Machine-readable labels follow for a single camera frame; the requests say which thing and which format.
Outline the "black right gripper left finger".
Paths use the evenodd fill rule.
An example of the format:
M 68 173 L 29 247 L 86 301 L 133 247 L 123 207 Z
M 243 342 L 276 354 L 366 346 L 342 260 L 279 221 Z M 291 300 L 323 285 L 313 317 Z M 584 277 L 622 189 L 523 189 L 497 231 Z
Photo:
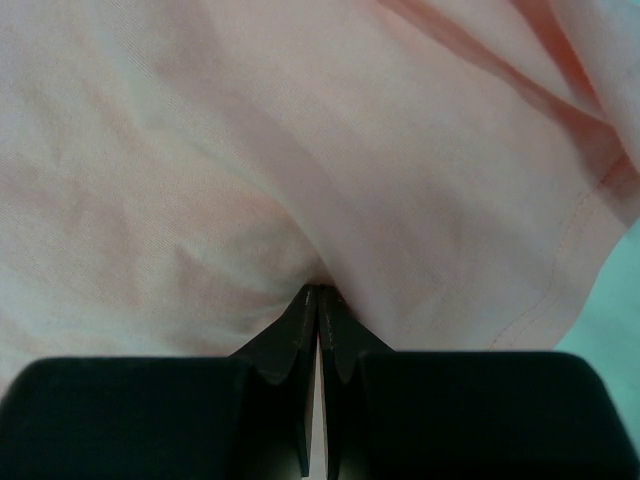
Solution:
M 226 357 L 57 357 L 1 402 L 5 479 L 302 479 L 318 290 Z

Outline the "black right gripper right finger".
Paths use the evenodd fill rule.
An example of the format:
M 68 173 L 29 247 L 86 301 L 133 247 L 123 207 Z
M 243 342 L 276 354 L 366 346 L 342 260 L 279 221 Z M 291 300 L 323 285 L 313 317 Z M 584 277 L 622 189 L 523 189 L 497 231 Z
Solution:
M 635 479 L 596 371 L 562 352 L 396 351 L 318 295 L 331 479 Z

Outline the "pink t shirt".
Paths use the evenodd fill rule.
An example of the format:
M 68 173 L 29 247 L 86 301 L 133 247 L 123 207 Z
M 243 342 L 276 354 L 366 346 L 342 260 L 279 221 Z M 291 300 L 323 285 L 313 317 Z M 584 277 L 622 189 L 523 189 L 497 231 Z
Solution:
M 1 380 L 218 354 L 325 281 L 546 349 L 639 214 L 633 1 L 5 1 Z

